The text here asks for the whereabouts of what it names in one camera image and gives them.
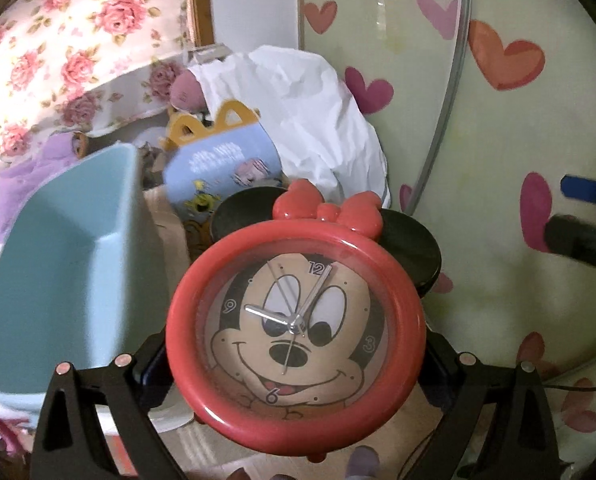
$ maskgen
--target black cable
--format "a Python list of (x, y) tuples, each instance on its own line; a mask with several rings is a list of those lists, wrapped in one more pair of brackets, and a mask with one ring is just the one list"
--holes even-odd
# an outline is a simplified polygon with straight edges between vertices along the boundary
[(396, 477), (398, 480), (400, 480), (402, 478), (402, 475), (405, 471), (405, 468), (407, 467), (407, 465), (409, 464), (409, 462), (411, 462), (411, 459), (414, 458), (414, 455), (418, 452), (418, 450), (423, 446), (423, 444), (425, 442), (427, 442), (431, 436), (435, 433), (435, 428), (433, 428), (433, 430), (431, 430), (427, 436), (425, 436), (418, 444), (417, 446), (414, 447), (414, 450), (409, 453), (409, 456), (407, 457), (407, 459), (405, 460), (405, 463), (402, 465), (402, 467), (400, 468), (400, 471), (398, 472), (398, 476)]
[(596, 392), (596, 386), (585, 388), (584, 386), (560, 386), (559, 384), (543, 384), (543, 388), (552, 390), (563, 390), (565, 392)]

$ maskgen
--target black nose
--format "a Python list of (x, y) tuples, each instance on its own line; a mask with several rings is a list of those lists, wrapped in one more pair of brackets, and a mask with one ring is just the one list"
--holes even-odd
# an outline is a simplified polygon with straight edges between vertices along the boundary
[(289, 359), (287, 360), (287, 366), (292, 368), (299, 368), (307, 364), (307, 353), (296, 345), (291, 346), (289, 343), (276, 343), (269, 349), (269, 355), (275, 362), (284, 365), (284, 361), (287, 359), (287, 352), (289, 352)]

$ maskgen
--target bow knot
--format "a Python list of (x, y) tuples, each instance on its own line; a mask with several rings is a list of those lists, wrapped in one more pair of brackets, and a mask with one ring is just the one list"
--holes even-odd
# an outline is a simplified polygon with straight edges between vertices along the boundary
[(305, 178), (293, 182), (273, 204), (273, 219), (312, 218), (344, 225), (377, 240), (382, 232), (380, 197), (373, 191), (350, 196), (342, 206), (326, 203), (318, 189)]

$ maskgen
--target clock numeral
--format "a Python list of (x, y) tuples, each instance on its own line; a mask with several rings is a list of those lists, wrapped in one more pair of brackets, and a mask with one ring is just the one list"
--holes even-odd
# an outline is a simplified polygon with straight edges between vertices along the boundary
[(372, 354), (376, 350), (376, 339), (374, 336), (368, 335), (364, 338), (363, 350), (367, 352), (367, 354)]
[(325, 264), (309, 261), (309, 274), (321, 275), (325, 270)]
[(222, 308), (222, 314), (230, 313), (236, 306), (238, 306), (236, 300), (226, 300)]
[(265, 397), (265, 401), (267, 402), (267, 404), (275, 404), (278, 402), (278, 392), (279, 391), (280, 391), (280, 388), (274, 388), (267, 394), (267, 396)]

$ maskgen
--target happy meal box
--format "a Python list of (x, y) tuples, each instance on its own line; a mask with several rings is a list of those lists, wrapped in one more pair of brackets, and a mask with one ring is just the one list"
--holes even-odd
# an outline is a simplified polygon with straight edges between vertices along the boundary
[(169, 202), (196, 245), (210, 244), (209, 218), (222, 200), (252, 186), (280, 186), (282, 166), (258, 117), (240, 101), (226, 101), (212, 128), (173, 113), (163, 146), (177, 152), (164, 172)]

